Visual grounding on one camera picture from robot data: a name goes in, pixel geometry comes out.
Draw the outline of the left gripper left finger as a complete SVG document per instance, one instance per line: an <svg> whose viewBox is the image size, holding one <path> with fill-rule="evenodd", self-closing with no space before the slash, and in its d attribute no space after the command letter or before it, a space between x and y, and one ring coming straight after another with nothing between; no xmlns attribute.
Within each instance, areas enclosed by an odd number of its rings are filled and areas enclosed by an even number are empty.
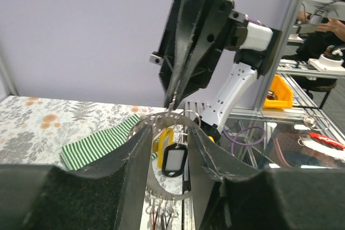
<svg viewBox="0 0 345 230"><path fill-rule="evenodd" d="M151 126L77 171L1 165L1 229L139 229Z"/></svg>

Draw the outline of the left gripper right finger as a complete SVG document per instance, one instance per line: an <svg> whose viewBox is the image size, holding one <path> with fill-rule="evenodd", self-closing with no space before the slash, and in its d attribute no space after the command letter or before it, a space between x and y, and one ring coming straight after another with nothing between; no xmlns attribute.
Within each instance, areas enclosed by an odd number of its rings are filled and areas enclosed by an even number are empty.
<svg viewBox="0 0 345 230"><path fill-rule="evenodd" d="M344 229L344 169L257 170L188 129L196 229Z"/></svg>

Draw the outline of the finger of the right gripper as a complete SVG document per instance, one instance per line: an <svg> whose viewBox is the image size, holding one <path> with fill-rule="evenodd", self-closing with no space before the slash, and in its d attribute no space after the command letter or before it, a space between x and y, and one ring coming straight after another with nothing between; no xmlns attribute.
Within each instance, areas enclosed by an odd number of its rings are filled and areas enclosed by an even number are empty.
<svg viewBox="0 0 345 230"><path fill-rule="evenodd" d="M196 17L182 10L177 24L175 43L186 43L187 49L175 47L175 105L207 88L233 26L233 1L200 1Z"/></svg>
<svg viewBox="0 0 345 230"><path fill-rule="evenodd" d="M192 61L206 0L174 0L165 30L172 26L164 49L164 106L176 108L187 96L185 90L196 62Z"/></svg>

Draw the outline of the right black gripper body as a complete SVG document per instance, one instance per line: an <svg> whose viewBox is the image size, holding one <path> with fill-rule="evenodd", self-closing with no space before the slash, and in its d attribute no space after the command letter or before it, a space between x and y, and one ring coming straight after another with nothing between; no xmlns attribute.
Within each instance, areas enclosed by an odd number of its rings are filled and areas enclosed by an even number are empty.
<svg viewBox="0 0 345 230"><path fill-rule="evenodd" d="M207 88L223 50L236 51L248 35L248 21L233 2L205 0L200 7L172 4L158 51L164 89L174 78L181 90Z"/></svg>

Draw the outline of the black tag key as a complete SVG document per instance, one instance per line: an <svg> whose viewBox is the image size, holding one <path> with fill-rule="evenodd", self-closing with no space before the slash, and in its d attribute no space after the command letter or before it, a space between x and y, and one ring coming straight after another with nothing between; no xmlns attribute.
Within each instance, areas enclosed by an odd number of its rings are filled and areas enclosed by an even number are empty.
<svg viewBox="0 0 345 230"><path fill-rule="evenodd" d="M169 178L181 176L188 156L185 144L174 143L164 151L162 173Z"/></svg>

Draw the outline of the yellow tag key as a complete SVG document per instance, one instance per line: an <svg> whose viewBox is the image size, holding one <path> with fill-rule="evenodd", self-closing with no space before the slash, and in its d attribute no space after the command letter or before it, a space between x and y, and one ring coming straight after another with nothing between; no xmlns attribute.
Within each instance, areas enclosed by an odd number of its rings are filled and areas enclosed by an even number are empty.
<svg viewBox="0 0 345 230"><path fill-rule="evenodd" d="M157 167L162 169L165 149L172 145L174 141L174 130L169 127L164 129L153 140L153 157L157 159Z"/></svg>

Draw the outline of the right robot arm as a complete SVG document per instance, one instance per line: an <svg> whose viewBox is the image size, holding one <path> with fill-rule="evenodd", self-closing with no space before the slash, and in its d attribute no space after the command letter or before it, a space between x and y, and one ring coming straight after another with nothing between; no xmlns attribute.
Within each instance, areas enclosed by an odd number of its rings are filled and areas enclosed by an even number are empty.
<svg viewBox="0 0 345 230"><path fill-rule="evenodd" d="M205 89L224 50L234 64L219 93L200 114L204 132L219 140L225 122L244 92L270 69L281 31L248 20L230 0L173 0L160 46L164 106L176 109Z"/></svg>

